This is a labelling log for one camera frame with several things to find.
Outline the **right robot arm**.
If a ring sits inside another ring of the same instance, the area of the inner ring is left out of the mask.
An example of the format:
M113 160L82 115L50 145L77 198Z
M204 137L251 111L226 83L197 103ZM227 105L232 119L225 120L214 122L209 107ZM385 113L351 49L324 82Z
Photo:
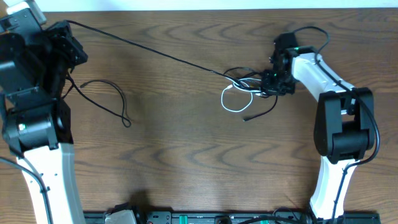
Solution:
M318 49L299 45L295 32L280 34L274 47L273 68L262 76L261 91L284 96L294 94L296 84L301 83L317 101L313 139L321 165L307 220L343 223L353 172L370 161L364 157L366 151L379 147L373 93L344 81Z

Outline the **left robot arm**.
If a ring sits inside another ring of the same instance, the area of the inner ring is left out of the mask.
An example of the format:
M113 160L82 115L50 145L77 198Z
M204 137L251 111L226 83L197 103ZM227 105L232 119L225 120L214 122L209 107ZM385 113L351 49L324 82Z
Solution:
M23 12L1 19L2 137L27 182L38 223L83 223L75 177L68 74L87 61L66 21L47 29Z

